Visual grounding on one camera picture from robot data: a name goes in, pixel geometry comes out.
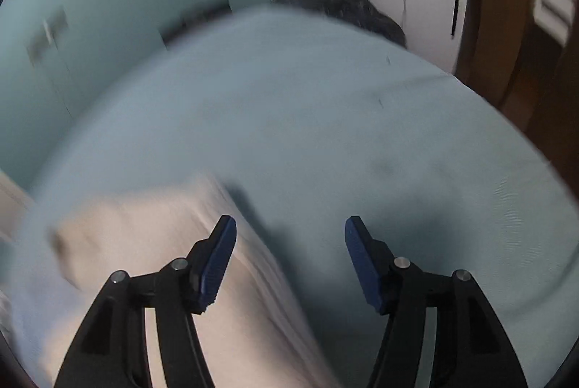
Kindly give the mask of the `wall power strip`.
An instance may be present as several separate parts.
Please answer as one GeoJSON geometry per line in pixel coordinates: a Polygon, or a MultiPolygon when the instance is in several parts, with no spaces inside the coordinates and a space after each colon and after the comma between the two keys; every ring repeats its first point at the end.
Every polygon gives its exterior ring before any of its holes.
{"type": "Polygon", "coordinates": [[[50,17],[45,18],[39,30],[36,30],[26,43],[30,63],[33,66],[38,64],[48,50],[56,48],[58,41],[68,29],[69,23],[63,8],[59,8],[50,17]]]}

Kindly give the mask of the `black flat box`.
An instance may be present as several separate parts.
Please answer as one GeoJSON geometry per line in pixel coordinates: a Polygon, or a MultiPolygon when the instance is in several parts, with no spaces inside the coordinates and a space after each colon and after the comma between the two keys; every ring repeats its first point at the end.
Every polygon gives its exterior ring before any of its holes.
{"type": "Polygon", "coordinates": [[[230,0],[214,0],[189,8],[160,26],[159,32],[163,44],[170,46],[189,32],[218,18],[226,17],[232,12],[230,0]]]}

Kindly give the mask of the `light blue bed sheet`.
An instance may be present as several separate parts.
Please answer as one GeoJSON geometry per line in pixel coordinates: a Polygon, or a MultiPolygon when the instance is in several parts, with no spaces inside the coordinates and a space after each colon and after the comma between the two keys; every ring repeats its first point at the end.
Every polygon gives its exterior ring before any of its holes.
{"type": "Polygon", "coordinates": [[[114,84],[32,190],[10,281],[18,355],[79,303],[49,229],[89,200],[208,172],[288,276],[349,386],[383,320],[366,304],[343,225],[421,269],[471,271],[527,382],[546,385],[578,336],[578,206],[550,162],[454,76],[350,25],[279,6],[215,21],[114,84]]]}

